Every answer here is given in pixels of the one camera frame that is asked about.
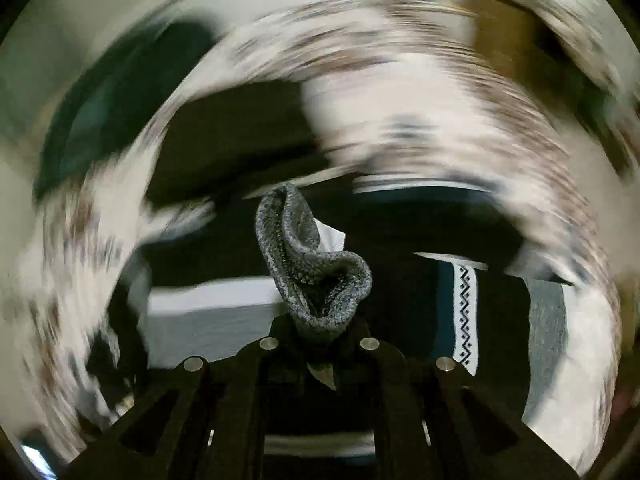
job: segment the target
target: silver screw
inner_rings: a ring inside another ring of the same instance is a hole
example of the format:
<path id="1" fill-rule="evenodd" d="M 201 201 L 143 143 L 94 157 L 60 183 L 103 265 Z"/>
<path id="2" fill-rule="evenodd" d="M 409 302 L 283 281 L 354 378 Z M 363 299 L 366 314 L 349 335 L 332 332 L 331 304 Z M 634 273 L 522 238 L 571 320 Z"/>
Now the silver screw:
<path id="1" fill-rule="evenodd" d="M 197 372 L 202 368 L 204 362 L 199 357 L 189 357 L 182 366 L 188 372 Z"/>
<path id="2" fill-rule="evenodd" d="M 260 339 L 260 348 L 263 350 L 275 350 L 280 343 L 274 337 L 263 337 Z"/>
<path id="3" fill-rule="evenodd" d="M 362 346 L 365 350 L 375 350 L 380 346 L 380 341 L 378 341 L 375 337 L 366 337 L 361 339 L 360 346 Z"/>
<path id="4" fill-rule="evenodd" d="M 438 357 L 436 366 L 443 372 L 450 372 L 456 367 L 456 362 L 451 357 Z"/>

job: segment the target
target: round metal bolt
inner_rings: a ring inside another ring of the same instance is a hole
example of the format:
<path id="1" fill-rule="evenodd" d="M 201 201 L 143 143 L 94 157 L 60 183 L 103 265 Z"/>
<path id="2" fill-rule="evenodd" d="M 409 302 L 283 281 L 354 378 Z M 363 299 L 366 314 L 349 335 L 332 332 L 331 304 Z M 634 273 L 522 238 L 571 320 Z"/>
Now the round metal bolt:
<path id="1" fill-rule="evenodd" d="M 443 372 L 450 372 L 456 367 L 456 362 L 451 357 L 438 357 L 436 366 Z"/>
<path id="2" fill-rule="evenodd" d="M 362 346 L 365 350 L 375 350 L 380 346 L 380 341 L 378 341 L 375 337 L 366 337 L 360 340 L 360 346 Z"/>
<path id="3" fill-rule="evenodd" d="M 197 372 L 198 370 L 200 370 L 202 368 L 203 364 L 204 364 L 204 361 L 202 359 L 200 359 L 199 357 L 189 357 L 182 364 L 182 366 L 188 372 Z"/>
<path id="4" fill-rule="evenodd" d="M 263 350 L 275 350 L 280 343 L 274 337 L 263 337 L 260 339 L 260 348 Z"/>

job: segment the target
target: gray knit fabric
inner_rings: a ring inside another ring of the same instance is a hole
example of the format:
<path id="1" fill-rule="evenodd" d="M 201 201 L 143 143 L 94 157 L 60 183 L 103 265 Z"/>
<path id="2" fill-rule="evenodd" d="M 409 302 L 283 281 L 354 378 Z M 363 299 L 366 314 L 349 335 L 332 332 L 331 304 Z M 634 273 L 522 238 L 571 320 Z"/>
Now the gray knit fabric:
<path id="1" fill-rule="evenodd" d="M 255 232 L 301 337 L 329 344 L 346 328 L 371 290 L 365 261 L 349 251 L 323 252 L 314 216 L 287 182 L 260 202 Z"/>

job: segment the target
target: metal pin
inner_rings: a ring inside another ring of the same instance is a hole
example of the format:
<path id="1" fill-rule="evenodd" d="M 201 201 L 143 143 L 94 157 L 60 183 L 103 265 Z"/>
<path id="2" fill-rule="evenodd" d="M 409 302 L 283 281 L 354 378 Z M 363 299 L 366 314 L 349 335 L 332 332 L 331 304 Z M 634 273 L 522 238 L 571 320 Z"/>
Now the metal pin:
<path id="1" fill-rule="evenodd" d="M 204 362 L 199 357 L 189 357 L 182 366 L 188 372 L 197 372 L 202 368 Z"/>
<path id="2" fill-rule="evenodd" d="M 375 350 L 380 346 L 380 341 L 378 341 L 375 337 L 366 337 L 360 340 L 360 346 L 362 346 L 365 350 Z"/>
<path id="3" fill-rule="evenodd" d="M 438 357 L 436 366 L 443 372 L 450 372 L 456 367 L 456 362 L 451 357 Z"/>
<path id="4" fill-rule="evenodd" d="M 275 350 L 280 343 L 274 337 L 263 337 L 260 339 L 260 348 L 263 350 Z"/>

